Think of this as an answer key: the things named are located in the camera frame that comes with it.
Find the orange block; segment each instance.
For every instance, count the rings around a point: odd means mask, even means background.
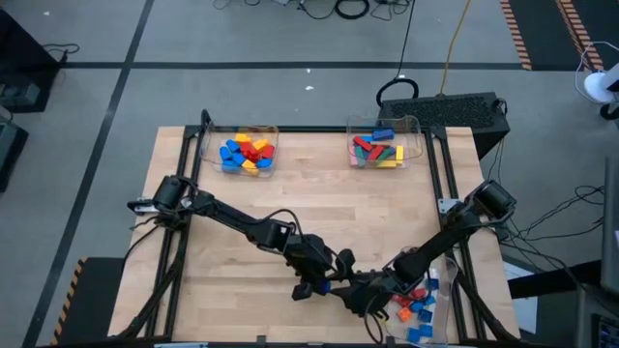
[[[413,316],[413,312],[410,311],[408,307],[404,307],[398,311],[398,317],[402,323],[406,323],[408,319],[410,319],[412,316]]]

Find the wooden table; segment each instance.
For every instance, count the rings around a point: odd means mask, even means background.
[[[174,174],[182,133],[183,128],[159,129],[144,196],[153,196],[162,177]],[[470,129],[448,129],[448,135],[463,197],[482,182],[482,172]],[[351,248],[355,270],[379,269],[402,247],[421,245],[438,231],[426,149],[405,169],[354,170],[348,166],[345,137],[281,133],[273,177],[225,175],[202,162],[198,183],[256,217],[290,208],[306,233],[321,236],[334,250]],[[449,196],[437,141],[435,149],[442,188]],[[189,177],[190,164],[187,170]],[[136,230],[132,243],[149,229]],[[124,329],[151,294],[162,235],[145,240],[127,262],[110,334]],[[480,295],[506,329],[519,336],[496,237],[479,231],[469,245]],[[363,320],[345,309],[340,298],[314,295],[292,301],[297,283],[280,256],[256,249],[243,235],[211,219],[194,217],[173,339],[255,341],[264,334],[269,342],[370,342]],[[462,298],[468,335],[474,337],[470,305],[463,293]],[[157,333],[162,333],[167,300],[161,307]],[[457,342],[452,314],[447,333],[450,342]]]

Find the plastic container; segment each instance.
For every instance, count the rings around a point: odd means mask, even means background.
[[[247,168],[245,166],[238,166],[238,164],[231,165],[230,162],[225,162],[221,158],[220,149],[222,147],[227,148],[228,140],[234,141],[237,134],[245,134],[250,137],[252,144],[257,140],[268,140],[269,145],[272,145],[275,149],[271,158],[271,164],[264,167]],[[211,162],[213,167],[222,173],[268,178],[273,175],[275,171],[279,138],[280,131],[276,126],[218,127],[211,122],[204,134],[202,144],[200,145],[200,156],[203,160]]]
[[[389,314],[389,320],[384,323],[383,330],[385,336],[390,335],[396,339],[397,343],[409,343],[417,347],[446,347],[449,343],[447,337],[447,325],[449,319],[450,297],[452,294],[452,286],[457,275],[457,265],[451,258],[441,256],[432,261],[429,274],[432,278],[438,278],[439,287],[433,290],[431,296],[436,300],[435,304],[425,306],[432,312],[430,323],[420,322],[417,313],[413,313],[411,319],[403,323],[398,318],[398,311],[402,306],[391,300],[385,306],[385,310]],[[416,287],[427,289],[427,276]],[[432,326],[432,338],[421,337],[419,342],[409,342],[407,340],[408,328],[419,329],[420,324]]]
[[[393,138],[374,140],[374,131],[393,131]],[[360,136],[369,142],[372,148],[381,146],[382,151],[376,150],[377,159],[372,157],[372,151],[364,149],[355,142]],[[381,168],[402,169],[409,165],[411,159],[423,154],[422,133],[419,121],[414,116],[405,116],[400,119],[379,119],[350,116],[346,120],[346,151],[348,160],[353,168]]]

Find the yellow cable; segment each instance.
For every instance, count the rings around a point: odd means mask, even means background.
[[[464,5],[464,11],[462,11],[462,16],[460,17],[460,22],[457,24],[456,32],[452,37],[452,42],[449,44],[449,51],[447,52],[447,62],[445,62],[445,70],[443,71],[443,82],[441,82],[441,90],[439,94],[443,94],[443,88],[445,87],[445,82],[447,81],[447,71],[449,70],[449,60],[452,58],[452,49],[454,48],[457,32],[460,31],[460,27],[462,26],[462,22],[464,21],[464,16],[468,11],[469,5],[471,5],[471,0],[466,0],[466,5]]]

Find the gray floor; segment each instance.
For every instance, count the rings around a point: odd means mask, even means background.
[[[319,1],[308,1],[308,7],[316,13],[328,9],[328,2]],[[42,44],[79,43],[82,49],[72,61],[122,62],[143,4],[143,0],[21,0],[9,1],[6,8]],[[463,4],[463,0],[419,0],[406,60],[443,62]],[[298,12],[294,4],[283,8],[267,0],[255,8],[234,0],[223,11],[214,10],[206,0],[155,0],[136,61],[394,62],[405,25],[404,15],[392,22],[370,17],[344,21],[336,16],[318,22]],[[454,61],[517,63],[498,2],[473,2]],[[349,115],[376,115],[376,90],[394,73],[393,69],[132,70],[39,343],[51,338],[75,261],[84,255],[121,256],[127,250],[133,216],[125,203],[141,193],[157,127],[196,123],[202,108],[223,125],[342,125]],[[420,84],[421,96],[438,92],[441,71],[402,73]],[[7,346],[23,340],[118,74],[62,71],[44,113],[15,116],[30,138],[9,190],[0,197],[1,276],[11,280],[0,286],[5,300],[0,311],[12,314],[0,319],[0,335]],[[572,196],[575,186],[601,185],[604,155],[619,145],[619,130],[597,116],[597,107],[581,98],[573,83],[570,72],[449,74],[447,94],[495,91],[509,103],[513,130],[506,138],[501,177],[518,199],[520,227]],[[385,98],[408,93],[395,89]],[[492,160],[492,154],[483,160],[485,172]],[[577,232],[601,215],[600,207],[577,204],[532,236]],[[540,241],[536,246],[569,264],[600,256],[599,232]],[[513,250],[504,251],[523,259]]]

